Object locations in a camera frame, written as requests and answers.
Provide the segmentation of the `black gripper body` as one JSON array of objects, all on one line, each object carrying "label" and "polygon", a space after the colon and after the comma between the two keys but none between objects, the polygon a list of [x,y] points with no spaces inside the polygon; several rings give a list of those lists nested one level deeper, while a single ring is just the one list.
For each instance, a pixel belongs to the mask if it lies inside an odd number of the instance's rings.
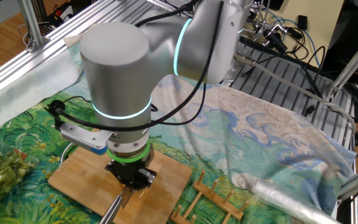
[{"label": "black gripper body", "polygon": [[135,179],[135,173],[138,170],[151,170],[149,169],[149,165],[154,158],[153,155],[138,155],[136,157],[117,157],[113,156],[113,162],[126,163],[132,166],[132,183]]}]

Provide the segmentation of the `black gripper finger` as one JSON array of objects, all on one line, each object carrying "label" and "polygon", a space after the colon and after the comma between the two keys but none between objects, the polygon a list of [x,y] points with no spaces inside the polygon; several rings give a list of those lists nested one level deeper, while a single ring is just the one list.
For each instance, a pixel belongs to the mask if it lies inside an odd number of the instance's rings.
[{"label": "black gripper finger", "polygon": [[135,173],[135,179],[132,183],[132,189],[133,190],[142,190],[145,188],[149,188],[157,173],[152,170],[138,170]]},{"label": "black gripper finger", "polygon": [[123,185],[132,188],[132,166],[126,163],[109,162],[105,169]]}]

